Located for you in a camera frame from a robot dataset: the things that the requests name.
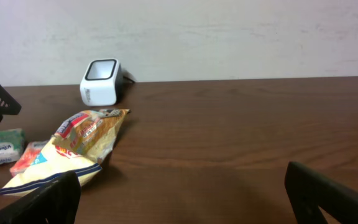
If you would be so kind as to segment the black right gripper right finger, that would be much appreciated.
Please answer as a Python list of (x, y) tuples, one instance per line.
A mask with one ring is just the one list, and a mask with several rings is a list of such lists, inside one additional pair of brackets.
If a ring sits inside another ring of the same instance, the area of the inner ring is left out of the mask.
[(288, 163), (285, 189), (298, 223), (358, 223), (358, 192), (295, 161)]

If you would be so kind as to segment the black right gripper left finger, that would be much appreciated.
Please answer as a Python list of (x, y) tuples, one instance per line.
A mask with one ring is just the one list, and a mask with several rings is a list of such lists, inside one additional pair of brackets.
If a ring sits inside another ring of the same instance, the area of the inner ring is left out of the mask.
[(0, 224), (74, 223), (81, 186), (73, 171), (44, 184), (0, 210)]

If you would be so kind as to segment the orange snack packet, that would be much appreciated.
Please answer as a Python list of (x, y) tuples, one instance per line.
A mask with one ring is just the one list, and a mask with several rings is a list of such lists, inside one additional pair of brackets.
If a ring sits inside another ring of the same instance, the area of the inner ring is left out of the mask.
[(28, 143), (21, 158), (9, 169), (11, 175), (14, 177), (17, 174), (23, 173), (33, 163), (43, 147), (48, 141), (34, 141)]

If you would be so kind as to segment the yellow snack chip bag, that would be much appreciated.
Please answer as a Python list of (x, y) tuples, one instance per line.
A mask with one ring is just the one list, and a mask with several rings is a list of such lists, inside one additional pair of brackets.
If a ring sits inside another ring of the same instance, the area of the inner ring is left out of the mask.
[(30, 166), (0, 188), (0, 195), (22, 197), (73, 171), (81, 186), (101, 170), (112, 152), (129, 109), (85, 110), (66, 119)]

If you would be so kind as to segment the green tissue pack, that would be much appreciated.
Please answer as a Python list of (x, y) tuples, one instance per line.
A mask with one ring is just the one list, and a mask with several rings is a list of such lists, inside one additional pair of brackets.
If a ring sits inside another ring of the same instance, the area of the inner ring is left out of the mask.
[(0, 165), (18, 161), (24, 152), (23, 129), (0, 131)]

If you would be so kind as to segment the white barcode scanner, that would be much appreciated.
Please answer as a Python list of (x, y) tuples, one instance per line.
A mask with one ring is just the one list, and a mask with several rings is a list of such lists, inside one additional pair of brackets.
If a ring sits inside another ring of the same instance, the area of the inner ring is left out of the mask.
[(110, 106), (122, 96), (124, 77), (116, 58), (93, 60), (80, 83), (83, 103), (87, 106)]

